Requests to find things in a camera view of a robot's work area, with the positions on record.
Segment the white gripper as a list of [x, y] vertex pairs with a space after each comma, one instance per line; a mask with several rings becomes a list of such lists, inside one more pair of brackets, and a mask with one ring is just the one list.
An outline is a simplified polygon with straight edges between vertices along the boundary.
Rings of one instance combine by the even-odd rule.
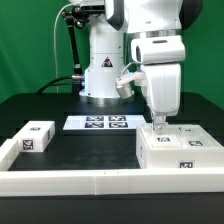
[[166, 117], [175, 116], [180, 105], [181, 66], [185, 46], [180, 35], [136, 38], [131, 41], [131, 53], [141, 64], [146, 84], [142, 88], [153, 115], [153, 130], [165, 130]]

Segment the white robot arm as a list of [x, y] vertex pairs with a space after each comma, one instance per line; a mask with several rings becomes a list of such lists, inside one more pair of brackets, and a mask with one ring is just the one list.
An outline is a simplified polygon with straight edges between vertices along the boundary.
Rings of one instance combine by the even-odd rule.
[[141, 87], [152, 129], [178, 113], [185, 46], [179, 34], [199, 17], [203, 0], [69, 0], [74, 26], [90, 26], [90, 64], [80, 96], [106, 103]]

